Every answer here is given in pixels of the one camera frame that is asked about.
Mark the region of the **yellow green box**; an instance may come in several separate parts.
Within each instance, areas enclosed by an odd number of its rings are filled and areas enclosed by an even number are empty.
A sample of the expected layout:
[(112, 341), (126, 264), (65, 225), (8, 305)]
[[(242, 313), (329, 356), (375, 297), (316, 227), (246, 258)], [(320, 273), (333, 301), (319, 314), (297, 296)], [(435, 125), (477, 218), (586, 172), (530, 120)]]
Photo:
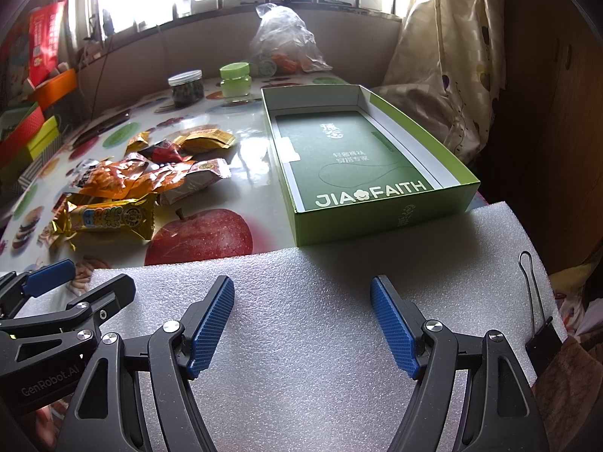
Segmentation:
[(8, 161), (8, 164), (1, 167), (1, 184), (10, 186), (17, 181), (20, 175), (36, 160), (47, 147), (59, 137), (57, 120), (50, 116), (41, 126), (39, 132), (33, 136), (33, 139), (16, 152)]

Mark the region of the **gold peanut crisp candy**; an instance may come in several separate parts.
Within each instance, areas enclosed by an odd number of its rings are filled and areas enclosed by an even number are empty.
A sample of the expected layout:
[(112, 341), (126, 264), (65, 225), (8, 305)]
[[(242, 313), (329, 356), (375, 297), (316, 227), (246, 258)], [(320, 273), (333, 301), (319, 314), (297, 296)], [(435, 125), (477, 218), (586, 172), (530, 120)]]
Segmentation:
[(234, 135), (219, 128), (198, 128), (186, 131), (173, 140), (174, 144), (189, 154), (229, 149), (235, 142)]
[(143, 131), (136, 134), (134, 137), (129, 139), (127, 144), (126, 153), (134, 153), (146, 149), (149, 146), (150, 132)]

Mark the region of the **red black snack packet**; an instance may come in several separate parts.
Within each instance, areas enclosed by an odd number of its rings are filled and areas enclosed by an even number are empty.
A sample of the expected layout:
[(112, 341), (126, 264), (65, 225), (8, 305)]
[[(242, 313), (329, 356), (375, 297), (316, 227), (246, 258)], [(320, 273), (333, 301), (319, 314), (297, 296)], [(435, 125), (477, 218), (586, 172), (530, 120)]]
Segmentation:
[(191, 156), (182, 151), (180, 145), (163, 140), (139, 151), (139, 154), (150, 161), (160, 163), (179, 163), (188, 161)]

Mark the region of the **beige patterned curtain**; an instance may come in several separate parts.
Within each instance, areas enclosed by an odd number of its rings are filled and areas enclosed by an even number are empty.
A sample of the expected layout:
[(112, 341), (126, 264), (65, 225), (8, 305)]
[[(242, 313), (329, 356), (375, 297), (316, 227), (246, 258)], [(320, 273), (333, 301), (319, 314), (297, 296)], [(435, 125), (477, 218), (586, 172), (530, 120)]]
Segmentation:
[(504, 0), (396, 0), (398, 41), (378, 95), (470, 164), (505, 86)]

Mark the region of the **red snack bag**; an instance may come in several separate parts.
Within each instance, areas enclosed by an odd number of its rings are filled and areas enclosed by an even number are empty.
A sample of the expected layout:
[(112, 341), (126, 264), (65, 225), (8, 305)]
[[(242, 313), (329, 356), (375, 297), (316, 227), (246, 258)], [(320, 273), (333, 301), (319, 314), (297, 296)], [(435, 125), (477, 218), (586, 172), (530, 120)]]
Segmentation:
[(58, 65), (62, 17), (67, 0), (56, 0), (30, 14), (29, 80), (34, 88)]

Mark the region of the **red corrugated box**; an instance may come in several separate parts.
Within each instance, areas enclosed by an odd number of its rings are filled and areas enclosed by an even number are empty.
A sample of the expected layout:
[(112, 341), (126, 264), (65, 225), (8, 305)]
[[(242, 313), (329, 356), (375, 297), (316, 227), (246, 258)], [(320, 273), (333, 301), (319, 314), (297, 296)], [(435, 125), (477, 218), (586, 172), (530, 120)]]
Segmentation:
[(13, 108), (10, 112), (19, 112), (20, 121), (15, 129), (1, 141), (1, 166), (6, 166), (42, 128), (44, 116), (37, 102), (29, 107)]

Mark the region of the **green cardboard box tray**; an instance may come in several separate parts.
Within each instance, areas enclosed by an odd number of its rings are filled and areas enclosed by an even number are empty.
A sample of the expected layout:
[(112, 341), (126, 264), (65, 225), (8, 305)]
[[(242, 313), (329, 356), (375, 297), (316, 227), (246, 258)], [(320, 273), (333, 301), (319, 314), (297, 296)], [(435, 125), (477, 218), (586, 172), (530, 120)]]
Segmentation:
[(463, 213), (478, 178), (398, 108), (351, 84), (265, 88), (296, 246)]

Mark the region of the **gold rice bar snack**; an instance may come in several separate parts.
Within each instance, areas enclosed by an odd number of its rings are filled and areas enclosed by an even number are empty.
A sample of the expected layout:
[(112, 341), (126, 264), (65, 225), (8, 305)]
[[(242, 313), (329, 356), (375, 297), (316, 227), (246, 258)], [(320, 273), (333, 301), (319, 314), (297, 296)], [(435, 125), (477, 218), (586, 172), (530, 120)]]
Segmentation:
[(82, 233), (132, 233), (150, 241), (154, 232), (154, 194), (140, 198), (100, 199), (69, 194), (49, 223), (49, 242)]

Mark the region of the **orange storage box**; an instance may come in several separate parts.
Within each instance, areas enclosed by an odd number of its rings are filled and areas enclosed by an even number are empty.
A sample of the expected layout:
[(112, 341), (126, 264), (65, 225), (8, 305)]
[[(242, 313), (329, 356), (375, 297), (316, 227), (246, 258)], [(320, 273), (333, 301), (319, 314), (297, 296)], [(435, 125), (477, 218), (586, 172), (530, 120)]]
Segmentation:
[(30, 93), (30, 101), (37, 102), (42, 110), (46, 110), (78, 87), (77, 73), (74, 69), (61, 72), (48, 79)]

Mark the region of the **clear plastic bag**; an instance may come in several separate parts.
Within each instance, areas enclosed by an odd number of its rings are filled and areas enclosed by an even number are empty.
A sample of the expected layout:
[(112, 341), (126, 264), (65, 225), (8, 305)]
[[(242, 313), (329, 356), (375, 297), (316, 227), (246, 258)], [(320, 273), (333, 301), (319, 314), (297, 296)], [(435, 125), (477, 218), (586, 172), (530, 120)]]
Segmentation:
[(314, 34), (290, 7), (263, 3), (256, 7), (260, 25), (248, 47), (248, 57), (257, 66), (273, 63), (277, 75), (330, 72)]

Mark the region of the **black smartphone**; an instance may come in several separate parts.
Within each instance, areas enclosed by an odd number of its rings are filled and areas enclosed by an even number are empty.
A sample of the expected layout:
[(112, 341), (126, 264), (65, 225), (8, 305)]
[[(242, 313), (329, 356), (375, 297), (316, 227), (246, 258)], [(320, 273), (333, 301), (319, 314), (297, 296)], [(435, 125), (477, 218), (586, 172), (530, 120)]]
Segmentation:
[(130, 116), (130, 111), (127, 109), (117, 113), (116, 115), (112, 115), (109, 118), (105, 118), (103, 121), (98, 122), (97, 125), (94, 125), (92, 128), (89, 128), (89, 130), (83, 132), (73, 143), (73, 146), (78, 148), (84, 145), (91, 139), (95, 139), (105, 132), (110, 131), (118, 125), (128, 121)]

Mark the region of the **black binder clip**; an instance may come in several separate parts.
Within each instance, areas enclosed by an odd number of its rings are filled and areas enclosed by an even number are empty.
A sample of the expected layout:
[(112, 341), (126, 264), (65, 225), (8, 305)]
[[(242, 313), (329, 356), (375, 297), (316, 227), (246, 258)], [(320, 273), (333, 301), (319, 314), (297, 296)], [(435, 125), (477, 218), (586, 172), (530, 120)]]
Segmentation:
[(562, 341), (553, 325), (553, 316), (545, 312), (542, 295), (534, 273), (534, 259), (530, 251), (520, 252), (517, 260), (525, 280), (528, 304), (530, 304), (531, 336), (525, 343), (527, 356), (536, 372), (541, 376), (552, 363), (562, 347)]

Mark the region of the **orange long snack bar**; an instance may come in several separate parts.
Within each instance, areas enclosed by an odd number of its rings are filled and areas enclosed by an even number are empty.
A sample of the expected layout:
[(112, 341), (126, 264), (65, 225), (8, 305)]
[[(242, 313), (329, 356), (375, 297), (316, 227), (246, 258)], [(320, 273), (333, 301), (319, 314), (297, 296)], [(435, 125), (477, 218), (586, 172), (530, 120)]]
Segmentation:
[(161, 194), (181, 187), (192, 165), (191, 161), (159, 165), (140, 158), (108, 162), (78, 181), (78, 193), (110, 200)]

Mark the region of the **green glass jar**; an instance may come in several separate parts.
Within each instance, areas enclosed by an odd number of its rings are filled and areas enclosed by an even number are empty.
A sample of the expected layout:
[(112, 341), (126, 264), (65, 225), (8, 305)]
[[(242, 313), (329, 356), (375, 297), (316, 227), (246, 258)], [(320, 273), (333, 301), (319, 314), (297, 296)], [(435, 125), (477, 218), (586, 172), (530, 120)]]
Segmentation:
[(244, 97), (251, 90), (249, 63), (232, 62), (220, 68), (221, 90), (225, 98)]

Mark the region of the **white orange konjac snack packet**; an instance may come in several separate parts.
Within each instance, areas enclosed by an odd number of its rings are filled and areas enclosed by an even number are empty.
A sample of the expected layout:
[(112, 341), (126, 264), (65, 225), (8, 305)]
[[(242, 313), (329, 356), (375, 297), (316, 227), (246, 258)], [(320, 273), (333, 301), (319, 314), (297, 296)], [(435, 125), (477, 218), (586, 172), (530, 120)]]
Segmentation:
[(230, 177), (230, 167), (223, 158), (196, 161), (185, 174), (180, 186), (159, 195), (158, 204), (172, 205)]

